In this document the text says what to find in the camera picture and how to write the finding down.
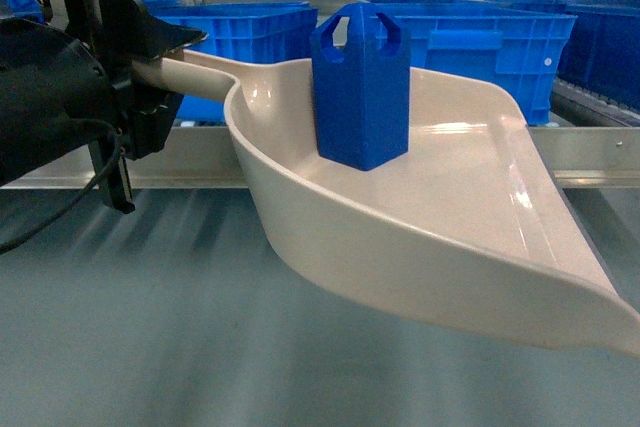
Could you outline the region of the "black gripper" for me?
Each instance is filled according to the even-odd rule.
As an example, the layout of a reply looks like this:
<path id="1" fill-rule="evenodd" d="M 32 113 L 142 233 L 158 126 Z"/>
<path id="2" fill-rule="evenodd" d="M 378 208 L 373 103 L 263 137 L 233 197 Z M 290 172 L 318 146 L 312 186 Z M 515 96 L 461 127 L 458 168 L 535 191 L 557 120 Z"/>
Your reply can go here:
<path id="1" fill-rule="evenodd" d="M 103 161 L 139 160 L 164 149 L 183 95 L 117 78 L 101 63 L 153 61 L 204 41 L 200 29 L 153 16 L 142 0 L 90 0 L 84 43 L 26 18 L 1 21 L 1 184 L 96 142 Z"/>

